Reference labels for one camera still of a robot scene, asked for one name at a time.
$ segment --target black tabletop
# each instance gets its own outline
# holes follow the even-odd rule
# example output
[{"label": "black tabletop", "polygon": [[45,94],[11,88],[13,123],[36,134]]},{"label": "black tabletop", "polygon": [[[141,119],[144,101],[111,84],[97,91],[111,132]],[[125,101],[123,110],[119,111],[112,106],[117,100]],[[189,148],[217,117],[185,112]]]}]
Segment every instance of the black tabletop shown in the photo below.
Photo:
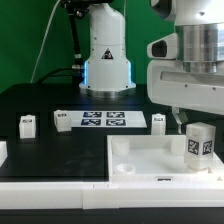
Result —
[{"label": "black tabletop", "polygon": [[[0,168],[0,181],[107,181],[107,135],[148,135],[151,116],[167,117],[167,133],[177,134],[171,108],[153,104],[145,85],[136,94],[118,99],[98,99],[80,95],[67,84],[19,84],[0,94],[0,140],[7,141],[8,158]],[[58,133],[55,110],[143,111],[147,128],[73,128]],[[19,138],[23,115],[37,119],[37,137]],[[222,116],[187,111],[190,121],[216,125],[215,151],[224,158]],[[35,210],[0,211],[0,223],[223,223],[222,208],[151,208],[119,210]]]}]

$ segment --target white cube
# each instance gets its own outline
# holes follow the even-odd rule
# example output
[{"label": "white cube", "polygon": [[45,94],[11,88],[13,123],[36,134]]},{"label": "white cube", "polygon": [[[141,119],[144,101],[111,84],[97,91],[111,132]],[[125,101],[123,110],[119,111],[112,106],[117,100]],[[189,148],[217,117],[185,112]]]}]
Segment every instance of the white cube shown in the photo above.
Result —
[{"label": "white cube", "polygon": [[54,112],[54,124],[58,132],[72,130],[72,121],[67,111],[57,110]]},{"label": "white cube", "polygon": [[166,116],[162,114],[153,114],[151,135],[165,135],[165,134],[166,134]]},{"label": "white cube", "polygon": [[212,166],[216,127],[204,123],[187,125],[184,162],[189,168],[203,170]]},{"label": "white cube", "polygon": [[32,115],[22,116],[19,123],[20,138],[35,138],[36,118]]}]

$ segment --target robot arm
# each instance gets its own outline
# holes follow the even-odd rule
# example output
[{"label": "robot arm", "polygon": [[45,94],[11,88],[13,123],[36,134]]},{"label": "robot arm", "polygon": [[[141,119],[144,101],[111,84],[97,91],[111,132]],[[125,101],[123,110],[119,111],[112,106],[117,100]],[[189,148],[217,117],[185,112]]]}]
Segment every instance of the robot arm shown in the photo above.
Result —
[{"label": "robot arm", "polygon": [[[125,19],[108,3],[113,0],[61,0],[67,9],[73,33],[75,67],[84,70],[82,94],[116,98],[135,92],[131,64],[126,58]],[[84,63],[78,44],[74,17],[90,14],[90,57]]]},{"label": "robot arm", "polygon": [[[169,1],[152,0],[151,6],[163,8],[164,2]],[[173,108],[224,115],[224,2],[175,4],[175,33],[148,46],[149,57],[157,59],[148,67],[149,97]]]}]

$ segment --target white block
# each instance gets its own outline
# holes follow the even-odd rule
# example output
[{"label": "white block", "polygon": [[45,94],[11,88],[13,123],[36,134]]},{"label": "white block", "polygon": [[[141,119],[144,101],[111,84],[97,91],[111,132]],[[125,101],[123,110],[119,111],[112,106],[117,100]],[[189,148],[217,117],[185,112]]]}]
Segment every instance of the white block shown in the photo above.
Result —
[{"label": "white block", "polygon": [[153,114],[151,135],[165,135],[165,134],[166,134],[166,116],[162,114]]},{"label": "white block", "polygon": [[0,141],[0,166],[4,163],[8,156],[6,142]]},{"label": "white block", "polygon": [[35,138],[36,118],[32,115],[22,116],[19,123],[20,138]]},{"label": "white block", "polygon": [[112,138],[112,150],[113,154],[118,156],[126,156],[129,153],[129,140],[125,137],[113,137]]},{"label": "white block", "polygon": [[72,121],[67,111],[57,110],[54,112],[54,124],[58,132],[72,130]]},{"label": "white block", "polygon": [[203,170],[213,165],[216,127],[195,123],[187,125],[184,162],[189,168]]}]

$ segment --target green wall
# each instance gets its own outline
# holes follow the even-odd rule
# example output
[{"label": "green wall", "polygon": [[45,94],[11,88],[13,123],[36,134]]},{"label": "green wall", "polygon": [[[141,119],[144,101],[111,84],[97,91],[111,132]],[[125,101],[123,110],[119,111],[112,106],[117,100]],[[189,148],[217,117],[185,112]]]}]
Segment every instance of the green wall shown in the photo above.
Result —
[{"label": "green wall", "polygon": [[[0,8],[0,92],[17,83],[29,83],[46,25],[56,0],[7,0]],[[112,7],[123,13],[123,0]],[[149,8],[149,0],[127,0],[127,57],[133,64],[133,81],[146,83],[148,43],[172,33],[173,25],[164,22]],[[89,56],[88,16],[78,20],[84,58]],[[58,7],[36,80],[52,69],[71,65],[73,50],[66,11]]]}]

